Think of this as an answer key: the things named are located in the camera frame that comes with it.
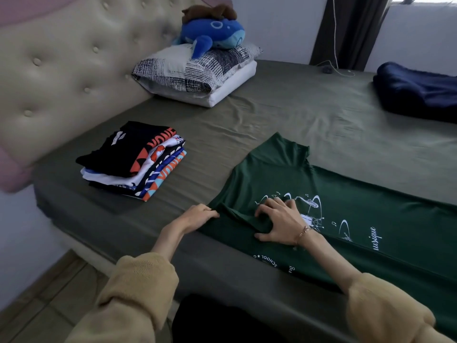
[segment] yellow sleeve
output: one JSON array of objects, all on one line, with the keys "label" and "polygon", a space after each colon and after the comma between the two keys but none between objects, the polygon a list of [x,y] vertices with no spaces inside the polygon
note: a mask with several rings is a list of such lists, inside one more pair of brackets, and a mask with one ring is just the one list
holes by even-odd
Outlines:
[{"label": "yellow sleeve", "polygon": [[349,288],[346,317],[362,343],[452,342],[433,328],[430,309],[368,273]]},{"label": "yellow sleeve", "polygon": [[122,257],[95,308],[75,326],[66,343],[155,342],[165,323],[178,276],[157,253]]}]

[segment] blue whale plush toy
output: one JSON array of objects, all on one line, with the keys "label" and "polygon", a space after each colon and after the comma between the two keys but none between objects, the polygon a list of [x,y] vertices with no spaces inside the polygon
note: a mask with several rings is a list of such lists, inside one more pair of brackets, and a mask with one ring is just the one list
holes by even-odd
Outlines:
[{"label": "blue whale plush toy", "polygon": [[194,19],[182,25],[175,44],[193,44],[192,59],[198,59],[210,48],[235,48],[243,42],[244,35],[244,28],[236,20]]}]

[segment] tufted headboard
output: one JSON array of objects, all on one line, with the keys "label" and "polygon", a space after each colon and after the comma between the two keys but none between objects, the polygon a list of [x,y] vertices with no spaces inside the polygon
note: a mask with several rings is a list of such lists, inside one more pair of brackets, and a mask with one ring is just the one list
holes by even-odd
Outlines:
[{"label": "tufted headboard", "polygon": [[0,186],[34,161],[150,98],[130,76],[170,45],[181,10],[230,0],[0,0]]}]

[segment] curtain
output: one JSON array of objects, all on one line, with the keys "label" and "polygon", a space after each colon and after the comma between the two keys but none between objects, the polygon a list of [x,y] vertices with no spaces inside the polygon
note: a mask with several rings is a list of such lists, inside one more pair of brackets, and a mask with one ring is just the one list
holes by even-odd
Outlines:
[{"label": "curtain", "polygon": [[[340,68],[363,71],[391,1],[334,0],[335,51]],[[311,65],[318,65],[325,60],[336,65],[333,12],[333,0],[327,0],[311,56]]]}]

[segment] pink headboard trim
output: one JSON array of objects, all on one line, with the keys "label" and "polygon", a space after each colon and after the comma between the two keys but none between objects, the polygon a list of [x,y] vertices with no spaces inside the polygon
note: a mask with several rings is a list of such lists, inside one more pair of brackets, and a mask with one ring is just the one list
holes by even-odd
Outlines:
[{"label": "pink headboard trim", "polygon": [[[68,5],[74,0],[0,0],[0,26],[10,25],[45,15]],[[231,0],[202,0],[210,6],[227,4]]]},{"label": "pink headboard trim", "polygon": [[0,190],[17,192],[31,181],[31,167],[22,168],[0,147]]}]

